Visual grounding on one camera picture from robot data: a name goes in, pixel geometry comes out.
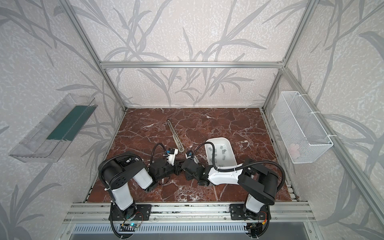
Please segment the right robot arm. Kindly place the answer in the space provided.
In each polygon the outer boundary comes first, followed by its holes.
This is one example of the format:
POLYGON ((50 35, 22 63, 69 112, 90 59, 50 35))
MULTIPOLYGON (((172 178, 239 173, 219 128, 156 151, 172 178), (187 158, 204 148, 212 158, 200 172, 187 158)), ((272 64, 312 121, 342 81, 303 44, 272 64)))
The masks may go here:
POLYGON ((263 206, 275 204, 276 194, 282 189, 286 173, 282 166, 272 161, 255 162, 252 159, 243 164, 214 168, 206 167, 187 159, 181 166, 187 178, 196 179, 199 185, 238 185, 247 193, 245 209, 259 213, 263 206))

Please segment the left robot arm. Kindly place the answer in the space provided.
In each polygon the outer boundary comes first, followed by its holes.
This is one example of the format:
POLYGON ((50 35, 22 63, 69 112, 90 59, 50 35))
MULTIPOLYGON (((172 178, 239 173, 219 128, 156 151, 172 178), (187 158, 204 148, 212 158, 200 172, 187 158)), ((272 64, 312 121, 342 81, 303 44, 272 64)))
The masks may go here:
POLYGON ((177 154, 177 149, 166 150, 165 159, 151 163, 150 166, 136 154, 120 154, 99 165, 99 179, 110 194, 112 202, 121 211, 126 211, 134 205, 128 182, 134 180, 146 192, 152 191, 161 180, 180 174, 181 167, 176 162, 177 154))

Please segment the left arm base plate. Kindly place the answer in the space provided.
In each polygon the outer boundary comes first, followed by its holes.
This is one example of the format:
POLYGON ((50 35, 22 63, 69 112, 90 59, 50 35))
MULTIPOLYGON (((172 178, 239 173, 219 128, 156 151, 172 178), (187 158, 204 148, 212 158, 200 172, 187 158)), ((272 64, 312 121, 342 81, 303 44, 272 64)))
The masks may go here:
POLYGON ((152 205, 132 204, 126 210, 121 210, 115 204, 111 204, 109 221, 148 221, 150 218, 152 205))

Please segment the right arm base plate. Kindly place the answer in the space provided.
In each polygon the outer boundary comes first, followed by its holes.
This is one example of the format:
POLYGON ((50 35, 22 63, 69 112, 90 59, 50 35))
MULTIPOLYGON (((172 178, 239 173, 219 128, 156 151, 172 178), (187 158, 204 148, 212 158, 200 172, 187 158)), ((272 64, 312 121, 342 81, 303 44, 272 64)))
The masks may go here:
POLYGON ((231 220, 269 221, 271 219, 269 208, 266 205, 263 205, 261 210, 255 213, 246 209, 244 204, 230 204, 229 212, 231 214, 231 220))

